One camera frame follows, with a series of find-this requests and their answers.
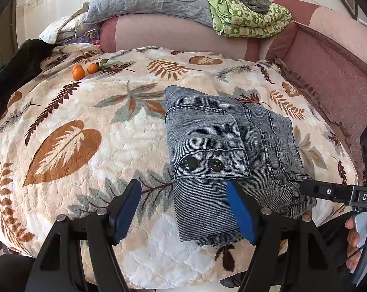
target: denim garment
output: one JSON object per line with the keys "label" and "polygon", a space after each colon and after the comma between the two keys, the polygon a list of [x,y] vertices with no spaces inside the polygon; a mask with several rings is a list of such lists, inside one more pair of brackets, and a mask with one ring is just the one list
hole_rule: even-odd
{"label": "denim garment", "polygon": [[[283,216],[296,218],[316,205],[315,198],[299,192],[298,182],[311,176],[294,145],[290,119],[259,104],[175,85],[165,89],[165,100],[181,241],[221,247],[242,239],[226,197],[231,179]],[[187,157],[198,161],[195,170],[185,170]],[[214,159],[224,166],[219,172],[209,165]]]}

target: metal screw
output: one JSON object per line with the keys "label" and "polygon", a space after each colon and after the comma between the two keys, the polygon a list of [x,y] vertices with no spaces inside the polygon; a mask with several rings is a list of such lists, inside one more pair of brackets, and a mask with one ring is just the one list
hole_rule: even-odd
{"label": "metal screw", "polygon": [[304,222],[310,222],[312,219],[310,218],[309,215],[303,215],[301,216],[301,219],[304,221]]}
{"label": "metal screw", "polygon": [[264,214],[264,215],[270,215],[271,214],[271,209],[269,209],[269,208],[262,208],[261,210],[260,210],[261,212],[262,212],[262,214]]}
{"label": "metal screw", "polygon": [[107,208],[100,208],[100,209],[97,210],[97,215],[99,215],[99,216],[103,216],[106,213],[108,213]]}
{"label": "metal screw", "polygon": [[67,218],[67,216],[65,214],[59,214],[56,217],[56,220],[61,223],[61,222],[65,221],[66,218]]}

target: orange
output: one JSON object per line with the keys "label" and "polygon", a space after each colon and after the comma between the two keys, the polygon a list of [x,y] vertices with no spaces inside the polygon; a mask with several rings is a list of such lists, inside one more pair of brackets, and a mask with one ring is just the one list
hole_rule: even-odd
{"label": "orange", "polygon": [[83,79],[86,76],[86,72],[85,72],[85,70],[82,68],[82,66],[80,64],[76,64],[71,69],[71,73],[72,73],[72,78],[75,81],[79,81],[79,80]]}
{"label": "orange", "polygon": [[87,72],[90,73],[90,74],[96,73],[97,70],[98,70],[97,64],[90,64],[90,65],[87,66]]}

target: green fabric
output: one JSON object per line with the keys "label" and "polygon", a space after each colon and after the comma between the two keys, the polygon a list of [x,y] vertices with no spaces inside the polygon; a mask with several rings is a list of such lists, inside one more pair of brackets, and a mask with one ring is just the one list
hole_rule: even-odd
{"label": "green fabric", "polygon": [[292,21],[289,10],[272,3],[267,14],[259,14],[238,0],[208,0],[213,18],[213,29],[225,37],[273,36]]}

